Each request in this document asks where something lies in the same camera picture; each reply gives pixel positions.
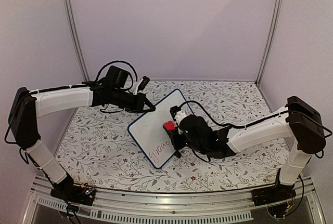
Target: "floral pattern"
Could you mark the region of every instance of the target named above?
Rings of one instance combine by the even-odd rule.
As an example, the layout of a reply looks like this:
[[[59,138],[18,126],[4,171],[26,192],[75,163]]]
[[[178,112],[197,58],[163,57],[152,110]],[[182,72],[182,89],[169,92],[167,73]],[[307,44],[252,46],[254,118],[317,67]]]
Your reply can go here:
[[[176,88],[186,99],[199,101],[218,122],[244,124],[269,113],[255,84],[248,82],[150,82],[145,93],[157,103]],[[217,128],[196,105],[191,107]],[[79,183],[149,192],[241,189],[272,183],[288,155],[283,139],[210,163],[183,149],[180,159],[173,157],[162,169],[154,169],[126,131],[139,115],[104,114],[99,109],[78,109],[56,155]]]

